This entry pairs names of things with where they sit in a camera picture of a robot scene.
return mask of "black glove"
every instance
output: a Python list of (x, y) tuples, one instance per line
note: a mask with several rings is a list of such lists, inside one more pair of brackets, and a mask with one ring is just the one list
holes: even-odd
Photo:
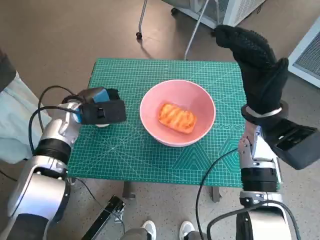
[(216, 43), (232, 51), (240, 66), (247, 105), (258, 114), (280, 108), (288, 79), (288, 59), (276, 60), (268, 41), (254, 31), (218, 25)]

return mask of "white shoe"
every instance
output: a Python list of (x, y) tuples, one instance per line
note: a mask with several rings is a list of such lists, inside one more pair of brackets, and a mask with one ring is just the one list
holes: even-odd
[(179, 240), (184, 240), (185, 236), (187, 236), (188, 233), (194, 230), (195, 230), (195, 227), (192, 225), (190, 221), (184, 221), (180, 227)]
[(148, 231), (148, 233), (150, 233), (151, 235), (151, 239), (152, 240), (156, 240), (157, 237), (157, 230), (156, 230), (156, 225), (153, 221), (146, 221), (143, 225), (142, 228), (146, 229)]

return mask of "cutting mat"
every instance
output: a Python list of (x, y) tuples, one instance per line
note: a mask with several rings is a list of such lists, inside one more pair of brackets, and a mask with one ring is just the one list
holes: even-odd
[[(215, 103), (213, 128), (189, 147), (162, 145), (140, 121), (139, 107), (145, 93), (171, 79), (201, 85)], [(237, 148), (244, 131), (240, 108), (245, 95), (236, 63), (99, 58), (89, 87), (118, 89), (125, 101), (127, 121), (105, 128), (83, 126), (68, 163), (70, 176), (198, 185), (215, 159)], [(235, 152), (217, 164), (205, 184), (241, 187), (240, 177)]]

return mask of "bowl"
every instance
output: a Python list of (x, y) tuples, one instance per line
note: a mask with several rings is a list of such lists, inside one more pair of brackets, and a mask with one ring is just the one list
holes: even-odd
[[(197, 117), (192, 133), (170, 129), (158, 121), (160, 108), (165, 103), (189, 110)], [(198, 84), (186, 80), (163, 81), (152, 87), (140, 104), (140, 119), (144, 128), (160, 143), (170, 147), (185, 147), (196, 143), (212, 128), (216, 107), (209, 93)]]

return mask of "metal pole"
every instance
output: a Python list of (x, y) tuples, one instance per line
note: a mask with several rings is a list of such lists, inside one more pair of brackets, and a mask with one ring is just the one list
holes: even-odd
[(219, 9), (219, 0), (215, 1), (215, 7), (216, 7), (216, 24), (219, 25), (220, 22), (220, 9)]
[(142, 20), (144, 19), (146, 7), (147, 7), (147, 2), (148, 2), (148, 0), (144, 0), (144, 3), (143, 3), (142, 12), (141, 12), (140, 21), (139, 21), (139, 33), (142, 33), (141, 25), (142, 25)]
[(190, 49), (191, 44), (192, 44), (192, 42), (193, 42), (193, 40), (194, 40), (194, 37), (195, 37), (196, 32), (197, 32), (197, 30), (198, 30), (198, 27), (199, 27), (199, 24), (200, 24), (200, 22), (201, 22), (202, 16), (203, 16), (204, 13), (205, 13), (205, 10), (206, 10), (206, 8), (207, 8), (207, 5), (208, 5), (209, 1), (210, 1), (210, 0), (206, 0), (205, 3), (204, 3), (204, 5), (203, 5), (202, 12), (201, 12), (201, 14), (200, 14), (200, 16), (199, 16), (199, 18), (198, 18), (198, 21), (196, 22), (196, 25), (195, 25), (195, 28), (194, 28), (194, 30), (193, 30), (192, 36), (191, 36), (191, 38), (190, 38), (190, 41), (189, 41), (189, 43), (188, 43), (188, 46), (186, 47), (183, 60), (187, 60), (187, 55), (188, 55), (189, 49)]

